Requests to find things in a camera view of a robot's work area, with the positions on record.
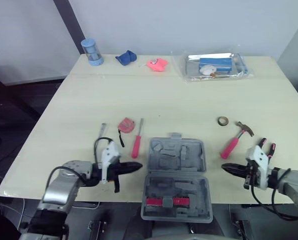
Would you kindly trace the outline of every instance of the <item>blue container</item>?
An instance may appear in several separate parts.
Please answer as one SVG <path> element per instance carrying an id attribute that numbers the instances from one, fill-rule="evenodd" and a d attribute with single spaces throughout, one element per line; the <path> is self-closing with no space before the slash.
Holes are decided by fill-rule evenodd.
<path id="1" fill-rule="evenodd" d="M 95 40 L 86 38 L 81 41 L 81 46 L 91 66 L 99 66 L 104 63 L 104 59 L 97 48 Z"/>

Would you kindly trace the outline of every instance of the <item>pink tape measure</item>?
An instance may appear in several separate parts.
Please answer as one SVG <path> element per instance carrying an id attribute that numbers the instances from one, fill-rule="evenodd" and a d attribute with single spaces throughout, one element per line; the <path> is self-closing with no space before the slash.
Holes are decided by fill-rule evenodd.
<path id="1" fill-rule="evenodd" d="M 124 148 L 125 144 L 121 137 L 121 132 L 128 134 L 135 128 L 135 122 L 132 121 L 130 118 L 125 117 L 124 120 L 122 120 L 118 125 L 118 133 L 119 133 L 119 140 L 121 143 L 121 146 Z"/>

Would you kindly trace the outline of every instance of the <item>blue cloth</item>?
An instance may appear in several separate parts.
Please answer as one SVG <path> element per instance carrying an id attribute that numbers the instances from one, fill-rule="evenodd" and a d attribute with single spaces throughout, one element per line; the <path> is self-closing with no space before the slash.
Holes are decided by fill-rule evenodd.
<path id="1" fill-rule="evenodd" d="M 226 58 L 200 58 L 199 67 L 204 65 L 213 65 L 217 68 L 217 71 L 231 71 L 232 70 L 231 57 Z"/>
<path id="2" fill-rule="evenodd" d="M 123 66 L 137 60 L 137 55 L 132 51 L 127 50 L 124 54 L 115 57 Z"/>

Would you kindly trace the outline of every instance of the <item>open toolbox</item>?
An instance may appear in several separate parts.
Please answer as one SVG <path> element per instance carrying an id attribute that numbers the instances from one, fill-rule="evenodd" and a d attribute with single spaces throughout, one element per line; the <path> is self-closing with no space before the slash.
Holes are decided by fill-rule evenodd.
<path id="1" fill-rule="evenodd" d="M 141 217 L 144 220 L 210 223 L 213 211 L 202 141 L 155 137 L 150 141 Z"/>

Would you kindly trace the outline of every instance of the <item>clear plastic packaging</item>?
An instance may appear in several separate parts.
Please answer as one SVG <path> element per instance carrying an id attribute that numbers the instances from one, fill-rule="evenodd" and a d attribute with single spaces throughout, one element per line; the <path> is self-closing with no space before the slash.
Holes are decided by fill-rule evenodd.
<path id="1" fill-rule="evenodd" d="M 242 79 L 253 76 L 239 53 L 171 53 L 175 68 L 187 82 Z"/>

